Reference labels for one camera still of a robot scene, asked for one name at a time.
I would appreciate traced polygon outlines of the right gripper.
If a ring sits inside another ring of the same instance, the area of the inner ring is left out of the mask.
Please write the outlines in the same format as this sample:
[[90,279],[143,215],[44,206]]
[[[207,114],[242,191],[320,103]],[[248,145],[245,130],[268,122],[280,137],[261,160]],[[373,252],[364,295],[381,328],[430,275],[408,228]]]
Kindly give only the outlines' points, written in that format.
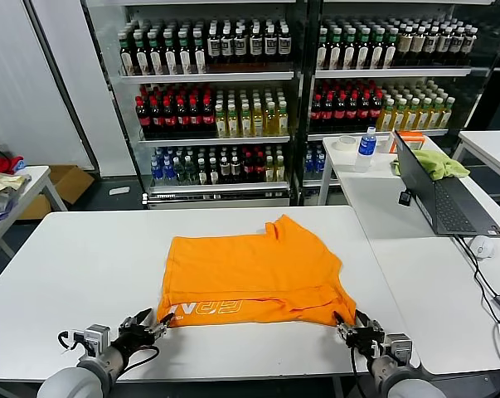
[[349,347],[356,348],[366,358],[375,358],[381,355],[385,332],[375,319],[369,318],[368,315],[358,309],[356,310],[357,325],[354,328],[351,328],[339,313],[334,312],[334,318],[337,333],[342,338],[345,338]]

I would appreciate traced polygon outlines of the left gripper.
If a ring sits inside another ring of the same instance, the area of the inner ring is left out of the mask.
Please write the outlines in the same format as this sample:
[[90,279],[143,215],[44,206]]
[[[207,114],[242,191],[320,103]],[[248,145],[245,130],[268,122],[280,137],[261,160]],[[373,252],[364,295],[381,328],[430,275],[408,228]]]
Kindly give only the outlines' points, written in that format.
[[174,313],[169,313],[153,323],[153,309],[146,308],[121,323],[118,338],[110,346],[120,353],[124,361],[140,351],[153,351],[157,356],[158,348],[154,343],[159,333],[165,333],[170,328],[173,317]]

